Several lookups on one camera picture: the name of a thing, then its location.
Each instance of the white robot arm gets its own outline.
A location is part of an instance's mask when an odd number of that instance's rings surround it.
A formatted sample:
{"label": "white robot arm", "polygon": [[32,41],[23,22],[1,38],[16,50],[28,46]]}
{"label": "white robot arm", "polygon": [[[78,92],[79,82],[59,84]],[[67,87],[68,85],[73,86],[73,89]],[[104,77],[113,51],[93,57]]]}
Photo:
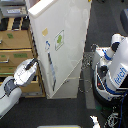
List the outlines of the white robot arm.
{"label": "white robot arm", "polygon": [[104,70],[104,66],[108,68],[109,65],[111,64],[112,58],[123,39],[124,36],[121,36],[120,34],[114,34],[112,36],[111,46],[108,47],[107,50],[102,49],[104,52],[104,56],[100,59],[100,67],[103,68],[103,70]]}
{"label": "white robot arm", "polygon": [[0,119],[18,102],[22,91],[19,86],[27,86],[37,70],[37,59],[28,59],[16,69],[14,77],[8,76],[0,86]]}

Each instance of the drawer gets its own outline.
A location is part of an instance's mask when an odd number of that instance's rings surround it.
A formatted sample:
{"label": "drawer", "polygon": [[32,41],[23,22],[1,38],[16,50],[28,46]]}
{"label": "drawer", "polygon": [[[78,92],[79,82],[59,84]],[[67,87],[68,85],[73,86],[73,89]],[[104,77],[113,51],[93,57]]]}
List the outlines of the drawer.
{"label": "drawer", "polygon": [[0,67],[18,66],[26,59],[32,59],[31,49],[20,50],[0,50]]}
{"label": "drawer", "polygon": [[31,48],[28,31],[0,31],[0,49]]}
{"label": "drawer", "polygon": [[0,77],[13,76],[16,67],[0,67]]}
{"label": "drawer", "polygon": [[39,84],[39,78],[38,78],[38,76],[36,76],[36,79],[33,80],[31,82],[31,84],[29,84],[26,87],[20,87],[20,88],[21,88],[23,93],[32,93],[32,92],[37,92],[38,93],[38,92],[41,91],[41,88],[40,88],[39,85],[40,85]]}

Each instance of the open door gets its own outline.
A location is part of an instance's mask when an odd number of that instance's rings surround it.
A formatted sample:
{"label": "open door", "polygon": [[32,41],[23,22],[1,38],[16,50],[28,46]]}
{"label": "open door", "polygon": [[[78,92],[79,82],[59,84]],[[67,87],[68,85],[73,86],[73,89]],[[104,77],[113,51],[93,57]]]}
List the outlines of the open door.
{"label": "open door", "polygon": [[32,7],[26,3],[45,91],[52,98],[83,57],[91,2],[41,0]]}

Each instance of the white panel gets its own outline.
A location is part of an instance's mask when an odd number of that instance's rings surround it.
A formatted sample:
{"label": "white panel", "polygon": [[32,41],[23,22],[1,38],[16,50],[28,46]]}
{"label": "white panel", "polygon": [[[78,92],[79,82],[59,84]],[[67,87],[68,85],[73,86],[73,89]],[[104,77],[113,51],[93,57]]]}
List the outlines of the white panel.
{"label": "white panel", "polygon": [[[91,2],[87,0],[42,0],[29,10],[37,52],[43,67],[44,86],[49,97],[56,93],[83,56],[90,8]],[[42,32],[46,28],[48,34],[43,36]],[[56,50],[56,42],[59,40],[64,41],[64,44]],[[56,75],[54,91],[48,52],[45,50],[46,41],[50,43],[49,52]]]}
{"label": "white panel", "polygon": [[82,60],[80,60],[80,62],[69,75],[69,77],[65,80],[62,86],[54,94],[54,96],[52,97],[53,99],[77,98],[81,67]]}

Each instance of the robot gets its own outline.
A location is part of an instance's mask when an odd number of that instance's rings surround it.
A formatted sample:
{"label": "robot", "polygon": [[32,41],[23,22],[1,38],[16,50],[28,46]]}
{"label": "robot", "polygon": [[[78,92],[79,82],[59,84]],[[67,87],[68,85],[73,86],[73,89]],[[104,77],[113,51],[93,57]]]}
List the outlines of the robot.
{"label": "robot", "polygon": [[[120,20],[128,34],[128,9],[121,12]],[[94,70],[94,94],[103,103],[114,105],[128,90],[128,37],[114,34],[111,46],[96,48]]]}
{"label": "robot", "polygon": [[19,101],[20,86],[27,86],[37,70],[37,59],[23,61],[16,69],[14,77],[8,76],[0,86],[0,119]]}

